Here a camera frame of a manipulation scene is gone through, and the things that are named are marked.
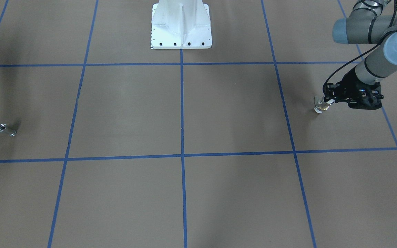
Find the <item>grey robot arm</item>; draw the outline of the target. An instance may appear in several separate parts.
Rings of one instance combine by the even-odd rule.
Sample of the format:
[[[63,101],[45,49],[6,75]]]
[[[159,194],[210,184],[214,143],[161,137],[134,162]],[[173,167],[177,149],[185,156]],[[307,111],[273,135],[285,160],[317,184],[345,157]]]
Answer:
[[[372,44],[365,59],[337,83],[323,85],[318,103],[347,103],[353,109],[381,108],[381,80],[397,72],[397,13],[383,16],[387,0],[359,0],[347,18],[335,22],[332,37],[340,44]]]

